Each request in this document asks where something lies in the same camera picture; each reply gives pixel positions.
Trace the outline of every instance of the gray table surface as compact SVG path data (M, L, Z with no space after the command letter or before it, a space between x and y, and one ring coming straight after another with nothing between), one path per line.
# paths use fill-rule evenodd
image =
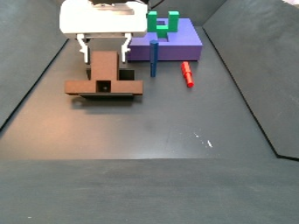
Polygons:
M198 31L205 47L201 61L191 62L195 87L186 87L180 61L159 62L155 78L148 62L128 63L144 81L144 96L132 101L87 101L63 93L64 81L87 79L79 44L71 41L2 132L0 159L274 158L219 55Z

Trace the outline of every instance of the toy block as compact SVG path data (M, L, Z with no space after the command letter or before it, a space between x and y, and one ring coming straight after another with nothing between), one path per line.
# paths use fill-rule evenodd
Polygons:
M91 80L118 80L118 52L94 52L91 61Z
M68 95L78 93L96 92L98 83L92 80L67 80L64 83L64 92Z
M147 31L156 32L156 11L150 11L147 14Z
M159 39L167 39L168 25L156 26L156 34Z
M167 24L167 18L158 18ZM150 42L159 41L159 60L199 60L202 40L188 18L179 18L178 32L168 32L167 39L160 40L156 32L148 32L143 38L132 38L127 54L128 61L150 60Z
M94 52L91 58L90 80L66 81L66 94L86 98L143 94L144 84L140 80L132 80L134 71L122 70L119 75L118 52Z
M170 11L168 13L168 32L178 32L179 26L179 11Z
M151 40L150 60L151 60L151 77L156 74L156 61L158 61L159 42Z

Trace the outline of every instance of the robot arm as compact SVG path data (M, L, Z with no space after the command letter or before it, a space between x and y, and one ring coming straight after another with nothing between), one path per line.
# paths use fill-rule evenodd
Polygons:
M70 39L78 39L84 62L90 63L86 39L126 38L122 60L127 61L128 44L134 36L147 30L148 0L66 0L60 7L60 30Z

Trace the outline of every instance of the white speck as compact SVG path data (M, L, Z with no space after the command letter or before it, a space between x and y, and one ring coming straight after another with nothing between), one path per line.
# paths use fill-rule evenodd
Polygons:
M210 147L213 148L213 145L211 145L211 141L209 140L209 145L210 145Z

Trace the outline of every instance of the brown block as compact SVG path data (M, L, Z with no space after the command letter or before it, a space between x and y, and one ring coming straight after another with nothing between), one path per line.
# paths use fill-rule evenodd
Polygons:
M118 80L118 52L91 54L91 79L94 81Z
M67 80L64 83L64 92L67 95L79 93L96 93L98 83L94 80Z
M142 80L112 80L111 93L142 95L144 82Z

